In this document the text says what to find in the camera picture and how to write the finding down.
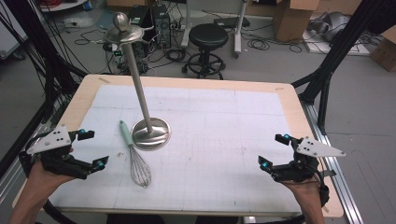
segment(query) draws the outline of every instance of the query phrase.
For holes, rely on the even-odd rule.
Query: floor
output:
[[[89,28],[62,32],[64,42],[78,56],[91,73],[108,72],[102,45],[90,43],[76,45],[80,34],[100,29],[106,18],[106,9],[91,12],[96,24]],[[212,22],[216,16],[205,15],[194,18],[194,24]],[[251,24],[247,29],[254,30],[271,22],[265,18],[248,17]],[[247,31],[254,35],[272,37],[272,27]],[[102,34],[86,35],[91,40],[100,39]],[[229,41],[216,54],[227,67],[223,71],[226,80],[291,83],[314,72],[326,55],[309,53],[303,44],[301,52],[290,50],[289,46],[269,43],[268,50],[253,49],[248,41],[242,41],[242,54],[238,59],[233,55],[233,32]],[[196,47],[191,45],[189,53]],[[162,56],[160,50],[154,52],[152,61]],[[169,63],[165,58],[149,63],[151,68],[143,76],[195,78],[191,73],[181,73],[183,63]],[[332,78],[330,89],[326,131],[333,147],[344,150],[347,156],[339,159],[343,175],[359,208],[365,223],[392,223],[396,219],[396,195],[393,187],[396,175],[396,151],[394,150],[396,118],[396,75],[390,73],[366,56],[346,56]],[[28,59],[18,61],[8,58],[0,61],[0,156],[11,147],[21,130],[44,101],[44,92],[35,70]],[[24,180],[17,181],[0,204],[0,223],[6,223],[11,212],[11,203]],[[106,216],[100,214],[67,214],[77,223],[106,223]],[[166,223],[193,223],[194,217],[164,217]],[[38,221],[54,223],[46,214],[40,213]],[[327,218],[326,223],[348,223],[345,217]]]

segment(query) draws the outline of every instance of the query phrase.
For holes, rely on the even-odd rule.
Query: green whisk handle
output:
[[[126,123],[123,120],[120,120],[120,129],[121,129],[121,133],[122,133],[122,136],[124,137],[126,144],[128,146],[130,146],[133,142],[132,136],[129,133],[128,126],[126,126]]]

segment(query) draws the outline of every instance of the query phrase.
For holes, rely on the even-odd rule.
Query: black stool seat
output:
[[[200,24],[190,30],[189,40],[199,48],[200,53],[192,55],[181,71],[187,73],[187,68],[190,68],[193,73],[197,74],[197,78],[219,75],[219,78],[223,80],[220,71],[225,68],[225,63],[210,51],[221,48],[227,43],[227,32],[214,23]]]
[[[190,30],[192,44],[203,49],[218,49],[228,41],[227,32],[214,23],[200,24]]]

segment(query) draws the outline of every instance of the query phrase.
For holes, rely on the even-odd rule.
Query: stool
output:
[[[214,23],[200,24],[190,30],[189,39],[199,48],[200,53],[193,54],[181,68],[181,72],[187,73],[187,67],[189,67],[193,73],[197,74],[197,78],[218,74],[223,80],[220,71],[225,68],[225,63],[210,51],[223,47],[227,43],[227,32]]]

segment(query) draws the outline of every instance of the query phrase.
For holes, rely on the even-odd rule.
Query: whisk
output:
[[[131,178],[136,185],[146,188],[151,183],[151,171],[149,166],[143,161],[136,149],[134,149],[132,136],[128,126],[123,120],[120,120],[120,129],[126,144],[131,151]]]

